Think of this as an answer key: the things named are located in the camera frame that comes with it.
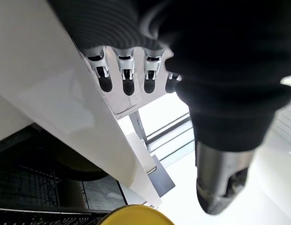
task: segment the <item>white panel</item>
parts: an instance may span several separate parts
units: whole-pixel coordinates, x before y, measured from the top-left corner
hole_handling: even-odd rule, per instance
[[[145,200],[161,203],[46,1],[0,0],[0,95]]]
[[[32,122],[0,96],[0,140],[30,125]]]

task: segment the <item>metal grid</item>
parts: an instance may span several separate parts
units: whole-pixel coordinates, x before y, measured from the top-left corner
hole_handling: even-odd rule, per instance
[[[0,210],[0,225],[95,225],[107,213],[57,213]]]
[[[0,168],[0,202],[19,205],[59,206],[54,172],[24,166]]]

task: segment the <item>robotic arm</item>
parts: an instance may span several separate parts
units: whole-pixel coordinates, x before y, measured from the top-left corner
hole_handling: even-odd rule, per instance
[[[291,100],[291,87],[280,84],[291,75],[291,1],[50,3],[85,55],[103,45],[172,49],[166,68],[181,76],[176,91],[190,109],[199,203],[209,214],[224,210],[276,110]]]

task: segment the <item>yellow lid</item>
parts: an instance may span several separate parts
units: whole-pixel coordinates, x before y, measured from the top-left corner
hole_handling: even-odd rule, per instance
[[[174,225],[165,215],[144,205],[128,205],[109,214],[98,225]]]

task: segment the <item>wire rack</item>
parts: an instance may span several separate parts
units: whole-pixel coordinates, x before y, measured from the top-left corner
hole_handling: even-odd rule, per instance
[[[41,172],[21,165],[0,168],[0,202],[19,205],[59,206],[53,171]]]
[[[106,212],[56,213],[0,210],[0,225],[96,225]]]

